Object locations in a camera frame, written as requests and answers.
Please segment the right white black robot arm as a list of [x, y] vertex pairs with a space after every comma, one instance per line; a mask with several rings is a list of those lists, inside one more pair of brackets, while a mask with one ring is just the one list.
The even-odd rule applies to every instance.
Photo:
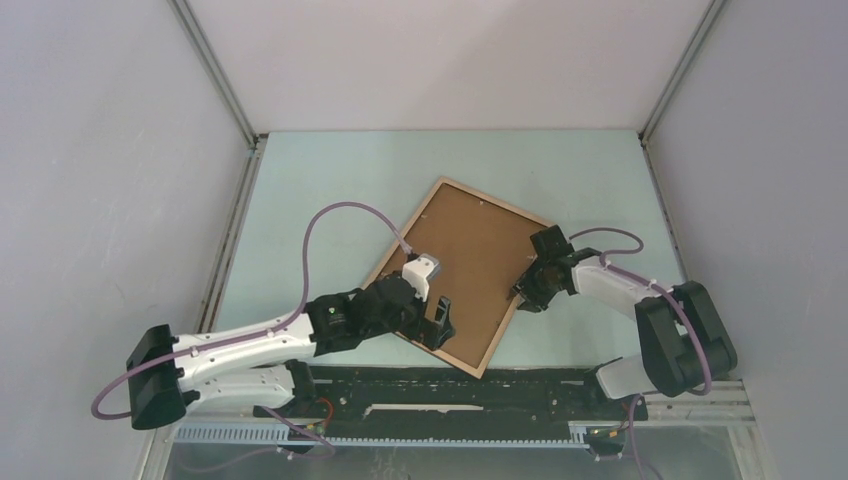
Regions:
[[512, 287], [522, 311], [540, 313], [558, 294], [582, 295], [633, 320], [640, 352], [594, 369], [581, 392], [585, 411], [606, 418], [622, 399], [656, 392], [705, 395], [738, 356], [707, 290], [696, 281], [666, 288], [615, 265], [616, 250], [576, 249], [557, 225], [531, 235], [535, 258]]

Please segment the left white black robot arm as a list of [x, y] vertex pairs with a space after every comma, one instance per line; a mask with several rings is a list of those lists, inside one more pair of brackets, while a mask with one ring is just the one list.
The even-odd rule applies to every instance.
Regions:
[[452, 338], [451, 302], [439, 298], [434, 319], [427, 301], [399, 273], [364, 289], [309, 301], [292, 323], [272, 319], [256, 333], [230, 330], [175, 336], [150, 328], [126, 362], [131, 425], [153, 430], [203, 407], [247, 404], [292, 416], [312, 411], [317, 393], [308, 360], [399, 333], [435, 351]]

